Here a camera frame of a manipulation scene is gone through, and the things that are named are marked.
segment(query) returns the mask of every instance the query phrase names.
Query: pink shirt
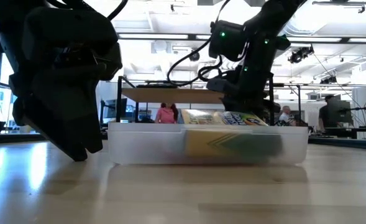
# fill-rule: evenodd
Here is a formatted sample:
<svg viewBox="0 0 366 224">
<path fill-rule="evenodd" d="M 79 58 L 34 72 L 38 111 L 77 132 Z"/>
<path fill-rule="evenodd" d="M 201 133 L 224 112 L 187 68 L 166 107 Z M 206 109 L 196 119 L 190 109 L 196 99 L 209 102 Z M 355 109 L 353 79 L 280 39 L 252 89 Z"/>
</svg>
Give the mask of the pink shirt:
<svg viewBox="0 0 366 224">
<path fill-rule="evenodd" d="M 159 108 L 156 121 L 161 124 L 174 124 L 175 114 L 170 108 Z"/>
</svg>

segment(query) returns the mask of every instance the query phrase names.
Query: clear plastic bin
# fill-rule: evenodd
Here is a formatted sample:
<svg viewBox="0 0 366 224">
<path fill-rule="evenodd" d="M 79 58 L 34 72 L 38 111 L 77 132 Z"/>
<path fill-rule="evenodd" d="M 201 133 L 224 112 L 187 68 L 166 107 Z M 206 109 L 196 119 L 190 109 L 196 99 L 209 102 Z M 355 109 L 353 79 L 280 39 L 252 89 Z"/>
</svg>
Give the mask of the clear plastic bin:
<svg viewBox="0 0 366 224">
<path fill-rule="evenodd" d="M 110 158 L 118 164 L 298 164 L 308 145 L 308 129 L 301 127 L 109 123 L 108 128 Z M 198 136 L 220 133 L 241 136 L 234 140 L 237 153 L 200 152 L 211 143 L 196 145 Z"/>
</svg>

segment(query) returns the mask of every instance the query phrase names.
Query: person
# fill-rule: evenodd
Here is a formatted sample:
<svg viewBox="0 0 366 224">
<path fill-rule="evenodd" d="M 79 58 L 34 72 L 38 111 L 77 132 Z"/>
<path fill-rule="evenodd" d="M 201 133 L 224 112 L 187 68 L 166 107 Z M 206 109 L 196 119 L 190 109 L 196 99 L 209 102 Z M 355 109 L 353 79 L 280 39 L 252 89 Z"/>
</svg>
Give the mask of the person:
<svg viewBox="0 0 366 224">
<path fill-rule="evenodd" d="M 290 126 L 296 126 L 296 121 L 290 118 L 290 107 L 283 106 L 282 107 L 282 114 L 279 118 L 280 122 L 284 121 L 286 124 Z"/>
<path fill-rule="evenodd" d="M 337 123 L 329 120 L 329 112 L 328 112 L 328 104 L 331 100 L 334 99 L 334 95 L 325 96 L 326 105 L 319 109 L 318 116 L 318 126 L 321 131 L 324 131 L 325 128 L 336 128 Z"/>
<path fill-rule="evenodd" d="M 155 118 L 158 124 L 176 124 L 178 119 L 178 110 L 174 103 L 162 103 Z"/>
</svg>

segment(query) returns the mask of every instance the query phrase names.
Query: woman in pink shirt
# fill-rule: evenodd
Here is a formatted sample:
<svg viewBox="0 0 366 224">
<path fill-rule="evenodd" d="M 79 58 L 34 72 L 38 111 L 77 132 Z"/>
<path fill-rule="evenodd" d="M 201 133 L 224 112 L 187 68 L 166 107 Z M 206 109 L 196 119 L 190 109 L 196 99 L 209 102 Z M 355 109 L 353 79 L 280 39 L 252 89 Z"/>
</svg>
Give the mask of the woman in pink shirt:
<svg viewBox="0 0 366 224">
<path fill-rule="evenodd" d="M 158 124 L 176 124 L 178 119 L 178 110 L 176 105 L 170 103 L 162 103 L 155 118 Z"/>
</svg>

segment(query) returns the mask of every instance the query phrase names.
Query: man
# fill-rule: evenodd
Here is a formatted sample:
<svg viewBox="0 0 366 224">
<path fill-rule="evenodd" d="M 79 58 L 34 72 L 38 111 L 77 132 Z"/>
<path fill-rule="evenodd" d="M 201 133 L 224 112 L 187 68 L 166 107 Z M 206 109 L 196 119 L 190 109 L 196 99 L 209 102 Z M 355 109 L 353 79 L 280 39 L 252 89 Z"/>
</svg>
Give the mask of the man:
<svg viewBox="0 0 366 224">
<path fill-rule="evenodd" d="M 328 112 L 328 104 L 331 100 L 334 99 L 334 95 L 327 95 L 325 96 L 326 105 L 319 109 L 319 116 L 318 116 L 318 126 L 321 131 L 324 131 L 325 128 L 336 128 L 337 123 L 331 122 L 329 120 L 329 112 Z"/>
<path fill-rule="evenodd" d="M 296 121 L 290 118 L 290 107 L 289 106 L 283 106 L 282 108 L 282 114 L 280 116 L 280 121 L 284 121 L 286 124 L 289 124 L 290 126 L 296 126 Z"/>
</svg>

